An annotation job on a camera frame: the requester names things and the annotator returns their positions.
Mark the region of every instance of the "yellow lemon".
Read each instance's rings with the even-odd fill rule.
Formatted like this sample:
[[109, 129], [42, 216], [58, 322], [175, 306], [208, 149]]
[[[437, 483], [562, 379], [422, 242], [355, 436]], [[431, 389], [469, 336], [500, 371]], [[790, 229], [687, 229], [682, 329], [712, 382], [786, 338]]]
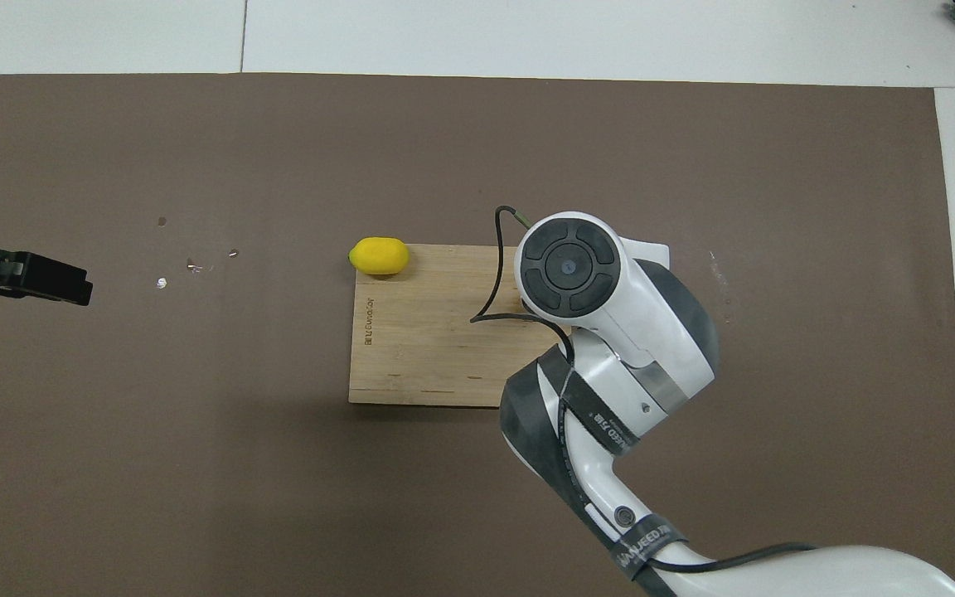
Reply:
[[356, 269], [375, 276], [399, 273], [408, 265], [408, 258], [405, 243], [381, 235], [369, 235], [348, 252], [348, 260]]

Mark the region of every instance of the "black tape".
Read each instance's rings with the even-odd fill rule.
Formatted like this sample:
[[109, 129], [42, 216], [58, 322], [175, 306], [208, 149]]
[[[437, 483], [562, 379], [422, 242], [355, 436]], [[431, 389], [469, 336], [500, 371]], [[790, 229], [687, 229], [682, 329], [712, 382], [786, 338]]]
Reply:
[[666, 585], [666, 581], [658, 575], [658, 571], [651, 566], [644, 566], [640, 574], [633, 578], [633, 582], [640, 585], [640, 589], [651, 597], [677, 597], [677, 594]]
[[537, 359], [541, 370], [545, 372], [547, 381], [556, 390], [560, 391], [561, 400], [570, 408], [577, 420], [584, 425], [609, 453], [622, 456], [628, 453], [633, 446], [640, 443], [640, 438], [625, 423], [610, 410], [609, 405], [592, 390], [592, 386], [584, 381], [583, 377], [573, 371], [573, 367], [562, 356], [557, 347], [545, 352]]
[[717, 326], [713, 325], [710, 315], [698, 303], [695, 295], [664, 265], [644, 260], [636, 262], [651, 279], [651, 284], [655, 284], [662, 298], [666, 299], [670, 309], [673, 309], [673, 314], [691, 335], [691, 339], [702, 351], [705, 362], [710, 363], [710, 369], [716, 374], [720, 364], [720, 341], [717, 339]]
[[537, 362], [527, 364], [507, 379], [500, 400], [500, 431], [518, 456], [555, 490], [562, 502], [567, 503], [609, 549], [613, 539], [607, 537], [584, 512], [590, 500], [577, 483], [569, 458], [565, 456], [565, 447], [552, 420], [547, 417], [541, 383], [537, 378]]
[[666, 518], [659, 517], [658, 514], [647, 514], [610, 548], [610, 556], [629, 580], [634, 580], [647, 564], [647, 560], [674, 541], [687, 539]]

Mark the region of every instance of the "white table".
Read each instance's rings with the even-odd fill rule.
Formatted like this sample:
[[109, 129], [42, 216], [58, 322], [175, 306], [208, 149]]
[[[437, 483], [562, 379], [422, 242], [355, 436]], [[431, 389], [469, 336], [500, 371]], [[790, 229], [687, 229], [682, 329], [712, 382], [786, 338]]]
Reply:
[[240, 70], [935, 87], [955, 271], [943, 1], [0, 0], [0, 73]]

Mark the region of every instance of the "cutting board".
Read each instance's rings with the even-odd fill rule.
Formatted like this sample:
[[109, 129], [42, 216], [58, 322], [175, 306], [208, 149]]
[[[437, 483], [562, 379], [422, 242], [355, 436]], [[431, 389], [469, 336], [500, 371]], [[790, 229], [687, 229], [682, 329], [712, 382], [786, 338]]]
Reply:
[[[497, 249], [408, 245], [391, 276], [356, 272], [350, 403], [497, 407], [507, 378], [557, 339], [538, 323], [470, 318], [488, 299]], [[489, 313], [525, 313], [504, 249], [500, 292]]]

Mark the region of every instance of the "brown paper backdrop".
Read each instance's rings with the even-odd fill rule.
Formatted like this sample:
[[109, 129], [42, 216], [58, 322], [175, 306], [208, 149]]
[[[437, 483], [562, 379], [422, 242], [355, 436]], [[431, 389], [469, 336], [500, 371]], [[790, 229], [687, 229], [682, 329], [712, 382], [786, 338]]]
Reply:
[[487, 245], [500, 203], [667, 243], [719, 323], [720, 378], [620, 464], [698, 551], [955, 578], [931, 90], [24, 75], [0, 246], [95, 294], [0, 298], [0, 595], [639, 594], [496, 411], [346, 403], [352, 243]]

